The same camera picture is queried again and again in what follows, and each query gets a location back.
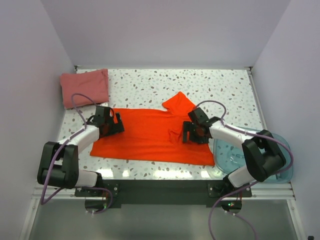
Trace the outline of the orange t shirt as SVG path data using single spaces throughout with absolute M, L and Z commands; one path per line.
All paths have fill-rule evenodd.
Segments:
M 183 142 L 183 123 L 195 104 L 178 92 L 162 106 L 164 110 L 117 108 L 124 132 L 96 141 L 90 156 L 213 166 L 208 144 Z

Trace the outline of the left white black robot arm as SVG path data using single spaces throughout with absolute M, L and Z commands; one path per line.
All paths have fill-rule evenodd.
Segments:
M 97 106 L 95 114 L 83 127 L 69 138 L 44 144 L 37 173 L 37 182 L 43 186 L 61 189 L 86 187 L 92 196 L 99 196 L 104 184 L 101 175 L 94 171 L 80 170 L 79 154 L 94 142 L 124 132 L 119 112 L 106 106 Z

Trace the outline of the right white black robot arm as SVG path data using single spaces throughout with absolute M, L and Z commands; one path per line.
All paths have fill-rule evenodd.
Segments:
M 197 107 L 188 113 L 190 121 L 183 123 L 182 142 L 207 144 L 209 139 L 223 140 L 241 148 L 245 165 L 226 176 L 223 192 L 235 196 L 241 187 L 252 181 L 264 182 L 287 163 L 279 144 L 268 130 L 260 132 L 233 127 L 222 118 L 209 118 Z

